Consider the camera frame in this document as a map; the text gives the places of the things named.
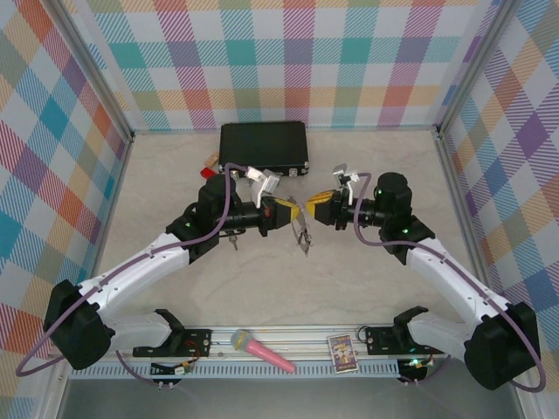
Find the metal keyring plate with rings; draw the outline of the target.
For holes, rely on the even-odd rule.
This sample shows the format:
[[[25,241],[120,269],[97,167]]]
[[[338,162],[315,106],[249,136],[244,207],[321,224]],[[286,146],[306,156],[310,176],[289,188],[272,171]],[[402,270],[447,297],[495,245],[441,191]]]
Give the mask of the metal keyring plate with rings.
[[[287,200],[291,201],[293,203],[297,203],[293,196],[289,196],[287,198]],[[307,220],[306,220],[305,215],[304,215],[303,206],[300,203],[297,203],[297,204],[300,206],[300,215],[298,216],[298,219],[295,222],[293,222],[291,225],[292,225],[292,230],[293,230],[294,237],[295,237],[297,245],[298,245],[298,239],[300,237],[300,234],[303,231],[307,231],[308,234],[311,236],[311,232],[310,232],[309,225],[308,225]]]

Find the pink toy microphone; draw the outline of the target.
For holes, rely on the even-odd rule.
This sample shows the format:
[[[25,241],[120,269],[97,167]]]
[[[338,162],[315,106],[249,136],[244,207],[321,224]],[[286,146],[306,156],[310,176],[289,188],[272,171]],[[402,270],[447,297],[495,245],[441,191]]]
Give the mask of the pink toy microphone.
[[[293,374],[295,372],[296,366],[291,361],[288,361],[281,355],[276,354],[273,350],[256,340],[250,332],[244,329],[238,329],[232,334],[231,345],[236,351],[242,351],[256,356],[257,358],[287,372],[288,374]]]

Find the small printed card box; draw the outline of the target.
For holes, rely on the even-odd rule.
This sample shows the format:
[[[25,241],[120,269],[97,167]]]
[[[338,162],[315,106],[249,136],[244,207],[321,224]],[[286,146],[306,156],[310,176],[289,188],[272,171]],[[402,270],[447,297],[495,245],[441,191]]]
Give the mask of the small printed card box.
[[[358,370],[356,352],[349,334],[330,336],[327,343],[336,374],[351,373]]]

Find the grey metal shelf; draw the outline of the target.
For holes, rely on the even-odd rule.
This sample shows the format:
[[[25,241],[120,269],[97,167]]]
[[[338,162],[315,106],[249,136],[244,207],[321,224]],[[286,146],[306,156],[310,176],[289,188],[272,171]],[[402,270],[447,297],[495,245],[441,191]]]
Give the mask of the grey metal shelf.
[[[524,419],[508,390],[437,381],[194,380],[173,390],[136,380],[75,380],[57,419]]]

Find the aluminium side rail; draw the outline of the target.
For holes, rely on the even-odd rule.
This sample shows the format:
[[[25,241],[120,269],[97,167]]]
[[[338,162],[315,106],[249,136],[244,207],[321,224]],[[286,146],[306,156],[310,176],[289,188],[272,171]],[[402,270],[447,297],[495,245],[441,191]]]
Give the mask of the aluminium side rail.
[[[458,271],[455,271],[448,264],[449,259],[446,259],[443,265],[445,270],[451,274],[451,278],[445,282],[442,291],[443,295],[448,298],[451,305],[458,311],[461,319],[468,326],[474,328],[480,323],[484,315],[493,317],[497,314],[489,305],[489,294],[495,295],[495,293],[490,290],[490,286],[487,284],[486,263],[483,261],[480,248],[475,240],[473,222],[468,213],[466,199],[462,195],[459,177],[452,163],[449,148],[443,136],[437,131],[432,132],[432,138],[470,263],[470,267],[465,268],[458,262],[450,250],[446,250],[447,256],[457,265]]]
[[[102,229],[100,231],[100,242],[99,242],[99,246],[97,247],[95,258],[93,260],[92,269],[90,272],[92,278],[95,278],[100,275],[100,266],[103,259],[103,254],[107,246],[107,240],[114,219],[114,213],[118,205],[122,184],[124,183],[131,154],[133,153],[135,140],[136,140],[136,134],[132,133],[132,136],[126,142],[125,153],[123,155],[123,160],[121,163],[120,170],[118,172],[118,176],[116,177],[116,183],[114,184],[112,198],[110,200],[110,205],[107,210],[107,219],[105,223],[102,225]]]

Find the wide aluminium frame rail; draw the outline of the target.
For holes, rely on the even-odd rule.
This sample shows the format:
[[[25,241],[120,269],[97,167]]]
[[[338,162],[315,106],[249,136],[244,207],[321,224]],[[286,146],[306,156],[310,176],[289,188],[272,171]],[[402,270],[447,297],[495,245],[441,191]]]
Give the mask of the wide aluminium frame rail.
[[[464,360],[474,352],[493,347],[502,356],[520,338],[503,319],[486,319],[473,330],[461,323],[445,322],[429,313],[422,313],[408,323],[391,325],[398,337],[405,334],[419,345],[435,348],[442,354]],[[107,353],[135,347],[159,347],[175,330],[183,326],[170,313],[132,316],[104,324],[100,319],[72,321],[57,326],[51,339],[75,369],[92,366]],[[212,330],[210,354],[217,346],[231,344],[233,331]],[[312,349],[324,350],[329,332],[317,327],[254,329],[253,337],[271,345],[282,354],[298,354]]]

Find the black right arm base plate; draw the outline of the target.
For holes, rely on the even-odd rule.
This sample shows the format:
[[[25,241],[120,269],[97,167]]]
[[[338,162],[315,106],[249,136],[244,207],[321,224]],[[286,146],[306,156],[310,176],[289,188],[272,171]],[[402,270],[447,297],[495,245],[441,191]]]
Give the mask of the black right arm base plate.
[[[392,326],[367,326],[364,341],[368,355],[431,355],[441,351],[419,345],[408,335],[398,337]]]

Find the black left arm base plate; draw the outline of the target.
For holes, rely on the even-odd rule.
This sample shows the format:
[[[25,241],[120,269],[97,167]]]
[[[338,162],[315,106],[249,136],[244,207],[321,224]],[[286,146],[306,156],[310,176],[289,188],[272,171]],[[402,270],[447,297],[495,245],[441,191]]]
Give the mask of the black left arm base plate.
[[[175,330],[159,347],[135,347],[132,355],[137,358],[207,358],[211,337],[211,329]]]

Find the aluminium frame post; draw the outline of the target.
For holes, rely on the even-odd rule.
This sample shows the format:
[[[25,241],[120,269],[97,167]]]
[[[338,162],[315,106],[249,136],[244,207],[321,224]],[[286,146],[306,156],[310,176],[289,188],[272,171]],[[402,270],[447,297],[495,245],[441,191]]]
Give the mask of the aluminium frame post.
[[[440,105],[432,118],[437,134],[457,117],[522,0],[479,0],[445,77]]]
[[[85,40],[80,35],[76,24],[73,22],[71,14],[66,10],[62,0],[42,0],[45,9],[48,11],[53,22],[57,25],[63,38],[68,43],[75,60],[79,64],[87,80],[91,83],[94,91],[100,98],[101,104],[115,124],[119,133],[127,142],[134,141],[134,132],[125,114],[121,111],[117,99],[114,97],[105,81],[100,68],[94,60],[90,49]]]

